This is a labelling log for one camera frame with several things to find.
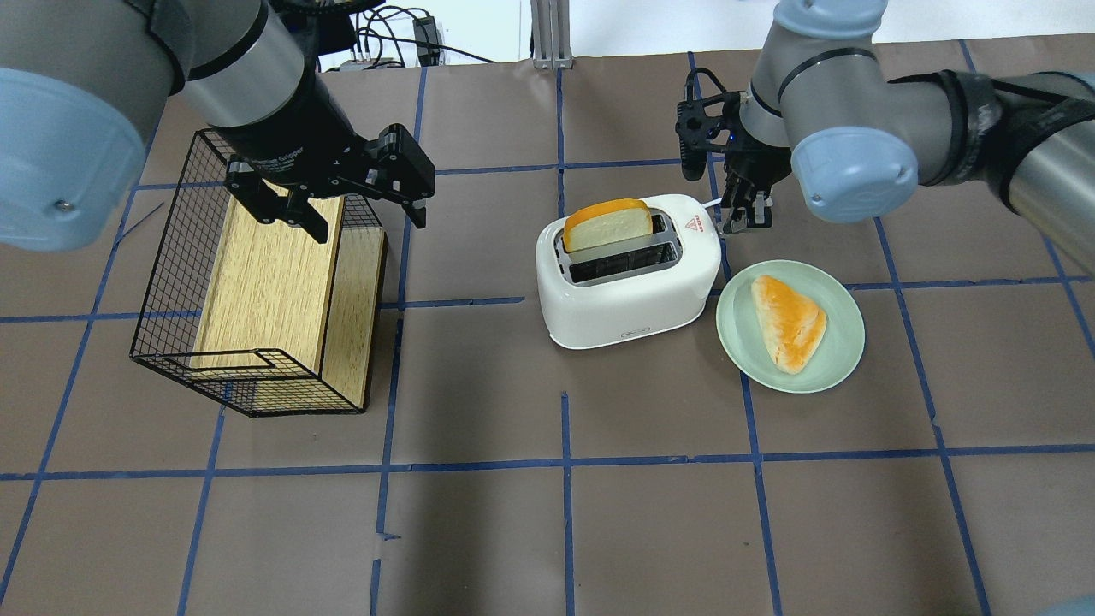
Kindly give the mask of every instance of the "white toaster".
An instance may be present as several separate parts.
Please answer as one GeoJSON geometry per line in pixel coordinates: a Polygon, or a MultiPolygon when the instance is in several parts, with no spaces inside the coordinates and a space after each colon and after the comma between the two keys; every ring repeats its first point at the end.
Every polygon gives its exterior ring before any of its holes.
{"type": "Polygon", "coordinates": [[[711,216],[687,195],[642,199],[654,233],[567,253],[555,220],[537,240],[540,307],[552,340],[593,349],[691,324],[703,313],[722,245],[711,216]]]}

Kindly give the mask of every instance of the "power cord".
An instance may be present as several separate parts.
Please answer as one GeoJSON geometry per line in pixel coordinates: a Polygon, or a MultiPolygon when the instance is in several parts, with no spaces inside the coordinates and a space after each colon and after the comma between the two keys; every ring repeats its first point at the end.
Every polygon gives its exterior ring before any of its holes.
{"type": "Polygon", "coordinates": [[[476,59],[482,62],[495,63],[494,60],[489,58],[484,58],[483,56],[477,56],[475,54],[471,54],[469,51],[464,51],[463,49],[458,49],[456,47],[450,47],[448,45],[441,45],[440,43],[429,43],[424,40],[415,40],[412,38],[400,38],[395,36],[395,31],[392,28],[391,24],[388,23],[388,20],[393,19],[396,15],[403,15],[403,14],[414,20],[417,19],[417,15],[415,15],[415,11],[420,12],[424,18],[433,16],[433,14],[429,11],[420,7],[403,8],[403,7],[387,5],[387,4],[383,7],[378,7],[376,9],[361,11],[359,13],[366,15],[366,24],[365,27],[360,27],[360,21],[355,22],[355,25],[358,26],[357,31],[358,36],[365,37],[365,49],[361,48],[359,42],[358,50],[361,51],[362,56],[365,56],[366,51],[369,51],[371,54],[371,50],[369,49],[369,38],[376,38],[379,46],[379,51],[376,56],[376,60],[373,60],[373,63],[370,65],[368,68],[379,68],[381,66],[392,66],[394,63],[394,60],[388,60],[384,62],[380,61],[381,57],[383,56],[384,40],[392,40],[396,43],[395,49],[400,57],[397,66],[400,67],[406,67],[406,60],[403,57],[403,50],[400,48],[399,43],[413,43],[415,45],[418,45],[419,47],[426,47],[428,49],[447,49],[449,51],[453,51],[456,54],[460,54],[462,56],[466,56],[469,58],[476,59]],[[388,30],[389,36],[384,36],[373,28],[373,24],[378,21],[384,24],[384,27],[388,30]]]}
{"type": "Polygon", "coordinates": [[[454,51],[457,54],[460,54],[461,56],[468,56],[469,58],[472,58],[472,59],[475,59],[475,60],[480,60],[481,62],[486,62],[486,63],[489,63],[489,65],[496,63],[494,60],[492,60],[489,58],[484,58],[483,56],[476,56],[475,54],[471,54],[469,51],[464,51],[463,49],[457,49],[456,47],[450,47],[448,45],[441,45],[439,43],[425,43],[423,40],[415,40],[413,38],[399,38],[399,37],[395,37],[395,36],[382,36],[382,35],[377,34],[377,33],[372,33],[371,36],[373,36],[376,38],[381,38],[381,39],[384,39],[384,40],[394,40],[396,43],[415,43],[417,45],[422,45],[423,47],[429,47],[430,49],[448,49],[449,51],[454,51]]]}

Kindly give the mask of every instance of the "wire basket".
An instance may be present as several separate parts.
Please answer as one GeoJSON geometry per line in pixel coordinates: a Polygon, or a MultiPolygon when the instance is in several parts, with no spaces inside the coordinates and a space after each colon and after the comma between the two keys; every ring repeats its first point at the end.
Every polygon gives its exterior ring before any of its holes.
{"type": "MultiPolygon", "coordinates": [[[[230,206],[231,194],[221,182],[231,154],[232,149],[214,130],[194,133],[160,240],[130,359],[252,418],[364,412],[364,404],[353,404],[280,349],[195,352],[230,206]],[[226,358],[218,359],[218,368],[197,368],[209,362],[195,360],[208,356],[226,358]]],[[[342,225],[335,232],[380,225],[365,197],[347,195],[342,225]]]]}

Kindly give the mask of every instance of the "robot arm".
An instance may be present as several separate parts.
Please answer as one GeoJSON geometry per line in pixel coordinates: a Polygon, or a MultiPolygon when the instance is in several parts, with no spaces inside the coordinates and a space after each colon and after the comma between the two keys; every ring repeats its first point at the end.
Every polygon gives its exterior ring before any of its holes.
{"type": "Polygon", "coordinates": [[[945,70],[887,82],[871,44],[885,9],[782,0],[748,92],[698,101],[699,71],[689,75],[682,167],[699,178],[704,151],[726,153],[724,231],[771,225],[769,190],[789,171],[807,207],[834,222],[891,211],[918,184],[976,178],[1095,270],[1095,75],[945,70]],[[708,116],[716,104],[723,113],[708,116]],[[714,143],[724,129],[730,139],[714,143]]]}
{"type": "Polygon", "coordinates": [[[429,158],[397,124],[377,139],[356,135],[313,62],[266,0],[0,2],[0,242],[94,240],[180,90],[239,154],[226,187],[257,220],[325,241],[308,198],[360,193],[425,224],[415,201],[434,194],[429,158]]]}

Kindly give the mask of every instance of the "plate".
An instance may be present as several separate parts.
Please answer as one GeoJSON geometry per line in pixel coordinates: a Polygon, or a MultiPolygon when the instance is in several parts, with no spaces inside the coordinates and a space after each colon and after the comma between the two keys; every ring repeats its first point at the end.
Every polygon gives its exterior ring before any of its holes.
{"type": "Polygon", "coordinates": [[[738,271],[718,298],[715,324],[723,349],[741,372],[761,385],[788,394],[814,394],[840,384],[860,364],[866,344],[863,315],[844,284],[798,260],[764,260],[738,271]],[[776,369],[764,348],[751,289],[753,280],[764,274],[816,301],[829,318],[821,345],[797,375],[776,369]]]}

